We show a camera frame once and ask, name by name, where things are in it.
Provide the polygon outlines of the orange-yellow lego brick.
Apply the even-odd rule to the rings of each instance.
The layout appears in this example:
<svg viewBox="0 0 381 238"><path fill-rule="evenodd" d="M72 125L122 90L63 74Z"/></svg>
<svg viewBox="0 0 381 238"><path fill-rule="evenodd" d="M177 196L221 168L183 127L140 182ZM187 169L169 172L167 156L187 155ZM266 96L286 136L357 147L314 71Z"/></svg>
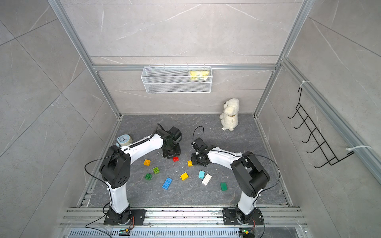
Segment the orange-yellow lego brick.
<svg viewBox="0 0 381 238"><path fill-rule="evenodd" d="M151 164L151 161L148 160L148 159L145 159L145 161L144 161L144 165L145 165L145 166L149 166L150 164Z"/></svg>

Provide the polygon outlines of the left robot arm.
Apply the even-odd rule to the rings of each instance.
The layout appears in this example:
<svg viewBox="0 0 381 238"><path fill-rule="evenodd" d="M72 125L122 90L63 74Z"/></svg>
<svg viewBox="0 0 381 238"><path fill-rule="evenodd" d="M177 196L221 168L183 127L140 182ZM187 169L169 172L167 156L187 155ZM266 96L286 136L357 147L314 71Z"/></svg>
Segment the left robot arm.
<svg viewBox="0 0 381 238"><path fill-rule="evenodd" d="M136 217L131 211L127 198L127 181L131 174L131 165L146 154L161 149L164 158L180 155L179 142L182 139L181 131L172 127L165 130L160 124L149 136L127 146L113 145L107 150L99 173L101 182L108 189L110 203L105 214L105 225L140 225L144 217Z"/></svg>

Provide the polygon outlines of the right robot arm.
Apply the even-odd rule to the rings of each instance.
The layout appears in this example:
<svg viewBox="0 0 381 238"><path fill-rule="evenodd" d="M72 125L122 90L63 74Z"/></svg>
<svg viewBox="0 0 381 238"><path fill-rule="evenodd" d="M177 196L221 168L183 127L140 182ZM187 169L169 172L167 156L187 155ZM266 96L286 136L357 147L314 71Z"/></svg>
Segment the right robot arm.
<svg viewBox="0 0 381 238"><path fill-rule="evenodd" d="M235 209L222 209L224 225L264 225L264 216L256 203L262 192L280 182L280 177L274 185L267 188L270 175L258 160L259 155L250 151L234 153L217 146L208 146L203 137L194 139L191 145L195 150L191 155L194 166L218 164L231 169L242 191Z"/></svg>

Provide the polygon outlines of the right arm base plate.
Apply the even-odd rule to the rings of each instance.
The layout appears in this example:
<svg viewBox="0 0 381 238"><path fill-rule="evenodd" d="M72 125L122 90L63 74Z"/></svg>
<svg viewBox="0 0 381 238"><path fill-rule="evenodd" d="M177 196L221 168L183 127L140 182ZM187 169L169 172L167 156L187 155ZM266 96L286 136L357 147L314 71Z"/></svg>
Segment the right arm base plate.
<svg viewBox="0 0 381 238"><path fill-rule="evenodd" d="M235 209L223 208L223 223L224 225L263 225L264 217L258 208L245 215L238 207Z"/></svg>

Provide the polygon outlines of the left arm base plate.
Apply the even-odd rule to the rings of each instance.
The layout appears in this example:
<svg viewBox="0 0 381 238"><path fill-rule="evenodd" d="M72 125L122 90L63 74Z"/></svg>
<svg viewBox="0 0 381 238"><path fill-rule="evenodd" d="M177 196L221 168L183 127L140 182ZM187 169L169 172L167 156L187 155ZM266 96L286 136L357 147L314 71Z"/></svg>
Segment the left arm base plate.
<svg viewBox="0 0 381 238"><path fill-rule="evenodd" d="M106 214L103 224L112 226L142 226L145 220L145 215L145 209L127 209L127 211L122 212L121 214L118 214L113 209L110 209Z"/></svg>

